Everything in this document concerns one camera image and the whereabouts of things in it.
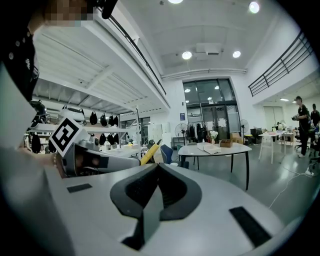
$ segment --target concrete floor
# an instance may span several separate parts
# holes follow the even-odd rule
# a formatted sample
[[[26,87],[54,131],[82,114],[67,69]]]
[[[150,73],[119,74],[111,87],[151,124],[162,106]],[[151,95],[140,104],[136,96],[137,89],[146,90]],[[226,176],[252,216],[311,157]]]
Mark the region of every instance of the concrete floor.
[[[276,196],[286,188],[288,181],[297,174],[304,173],[309,165],[309,150],[305,158],[298,158],[293,146],[286,146],[286,156],[284,156],[284,145],[276,144],[273,164],[271,164],[271,150],[263,149],[261,160],[258,160],[260,144],[251,145],[249,152],[250,177],[247,193],[269,207]],[[178,152],[174,150],[172,160],[178,160]],[[197,158],[188,157],[190,170],[198,171]],[[231,157],[212,156],[199,157],[199,171],[224,181],[228,181],[235,186],[246,189],[246,157],[245,154],[234,155],[233,171],[231,170]],[[294,178],[288,188],[276,199],[272,205],[272,211],[283,221],[285,225],[297,217],[301,217],[308,210],[320,189],[320,175],[309,178],[300,175]]]

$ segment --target ceiling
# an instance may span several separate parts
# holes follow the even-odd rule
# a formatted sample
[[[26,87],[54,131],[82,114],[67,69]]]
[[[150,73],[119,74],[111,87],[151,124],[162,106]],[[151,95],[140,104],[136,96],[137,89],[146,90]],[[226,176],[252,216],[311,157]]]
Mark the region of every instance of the ceiling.
[[[34,40],[40,80],[33,95],[114,114],[163,110],[164,105],[96,21],[92,30],[46,27]]]
[[[161,59],[164,74],[196,69],[245,69],[263,42],[266,31],[279,14],[274,1],[260,0],[260,11],[248,11],[250,0],[120,0],[134,21],[154,42],[154,51]],[[218,55],[197,54],[199,43],[210,43]],[[191,51],[189,61],[182,59]],[[234,51],[241,51],[233,58]]]
[[[291,104],[296,98],[296,96],[300,96],[302,100],[307,100],[317,95],[319,95],[320,97],[319,70],[313,72],[312,74],[308,75],[301,81],[283,90],[282,92],[270,98],[267,98],[266,100],[264,100],[264,102]],[[287,99],[289,101],[282,101],[280,100],[281,98]]]
[[[79,109],[87,108],[92,111],[102,111],[108,114],[119,115],[129,112],[128,109],[106,100],[43,79],[38,80],[33,91],[33,96],[36,99],[55,101]]]

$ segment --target glass door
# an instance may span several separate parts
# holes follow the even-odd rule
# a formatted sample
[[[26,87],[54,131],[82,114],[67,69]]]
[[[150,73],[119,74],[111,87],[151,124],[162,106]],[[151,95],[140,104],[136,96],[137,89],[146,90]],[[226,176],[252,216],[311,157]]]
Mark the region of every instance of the glass door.
[[[224,105],[203,107],[202,114],[203,121],[205,123],[213,123],[213,131],[218,132],[217,140],[223,140],[228,138],[228,120],[226,107]]]

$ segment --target black t-shirt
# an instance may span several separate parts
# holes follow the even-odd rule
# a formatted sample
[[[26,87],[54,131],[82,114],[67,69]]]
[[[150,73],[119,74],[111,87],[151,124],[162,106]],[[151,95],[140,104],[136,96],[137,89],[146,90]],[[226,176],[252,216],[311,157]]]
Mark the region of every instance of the black t-shirt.
[[[315,113],[313,111],[311,112],[311,120],[312,120],[314,126],[317,126],[317,124],[320,121],[320,113],[318,110]]]
[[[309,112],[307,107],[305,105],[302,105],[301,107],[299,107],[298,114],[299,116],[307,115],[307,118],[299,119],[300,128],[302,129],[302,131],[307,132],[309,130],[309,119],[308,119]]]

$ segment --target door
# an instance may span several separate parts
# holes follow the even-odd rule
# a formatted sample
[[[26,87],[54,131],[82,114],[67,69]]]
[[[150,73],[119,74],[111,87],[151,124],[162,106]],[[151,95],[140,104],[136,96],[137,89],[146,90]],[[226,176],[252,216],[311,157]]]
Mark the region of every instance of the door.
[[[212,106],[202,108],[203,121],[213,122],[213,130],[218,132],[218,140],[228,138],[228,122],[225,106]]]

